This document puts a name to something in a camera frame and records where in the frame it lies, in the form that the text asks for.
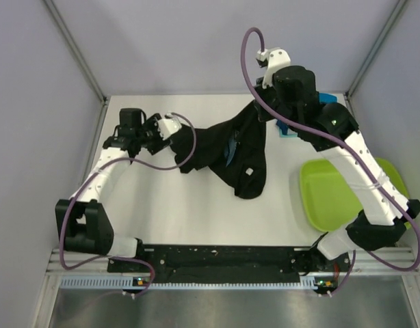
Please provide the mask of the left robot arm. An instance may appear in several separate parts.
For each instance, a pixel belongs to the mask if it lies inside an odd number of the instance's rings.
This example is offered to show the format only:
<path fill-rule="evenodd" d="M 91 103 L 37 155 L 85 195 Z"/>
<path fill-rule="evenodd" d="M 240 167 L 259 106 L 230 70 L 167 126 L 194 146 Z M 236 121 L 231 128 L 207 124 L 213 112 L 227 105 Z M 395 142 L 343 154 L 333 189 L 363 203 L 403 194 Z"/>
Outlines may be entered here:
<path fill-rule="evenodd" d="M 141 109 L 125 108 L 119 112 L 119 123 L 103 142 L 94 168 L 83 185 L 67 200 L 55 205 L 55 217 L 60 246 L 97 256 L 122 257 L 132 271 L 139 271 L 146 263 L 146 254 L 138 249 L 135 237 L 114 232 L 113 220 L 104 204 L 132 160 L 146 149 L 157 154 L 170 145 L 181 123 L 171 114 L 147 116 Z"/>

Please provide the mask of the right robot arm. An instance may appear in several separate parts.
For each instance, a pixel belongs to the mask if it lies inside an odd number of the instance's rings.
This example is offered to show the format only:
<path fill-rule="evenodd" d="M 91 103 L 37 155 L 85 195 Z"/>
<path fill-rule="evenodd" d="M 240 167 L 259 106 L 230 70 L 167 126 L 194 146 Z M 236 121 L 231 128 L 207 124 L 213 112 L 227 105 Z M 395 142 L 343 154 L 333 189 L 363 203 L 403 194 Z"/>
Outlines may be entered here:
<path fill-rule="evenodd" d="M 316 269 L 328 269 L 356 248 L 373 253 L 398 242 L 408 226 L 417 227 L 420 201 L 393 185 L 345 106 L 320 101 L 312 71 L 289 64 L 267 66 L 252 93 L 260 111 L 288 125 L 337 169 L 362 206 L 351 222 L 317 242 L 310 254 Z"/>

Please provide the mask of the black t shirt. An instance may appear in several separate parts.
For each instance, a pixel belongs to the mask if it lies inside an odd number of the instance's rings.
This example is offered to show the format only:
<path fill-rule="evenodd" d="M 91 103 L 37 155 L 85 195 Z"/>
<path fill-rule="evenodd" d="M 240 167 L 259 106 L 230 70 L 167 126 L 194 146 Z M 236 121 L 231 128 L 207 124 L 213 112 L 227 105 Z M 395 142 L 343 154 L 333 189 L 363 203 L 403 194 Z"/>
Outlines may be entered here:
<path fill-rule="evenodd" d="M 180 167 L 183 174 L 208 167 L 244 200 L 259 197 L 265 187 L 266 123 L 258 119 L 254 103 L 234 118 L 209 128 L 196 129 L 196 149 Z"/>

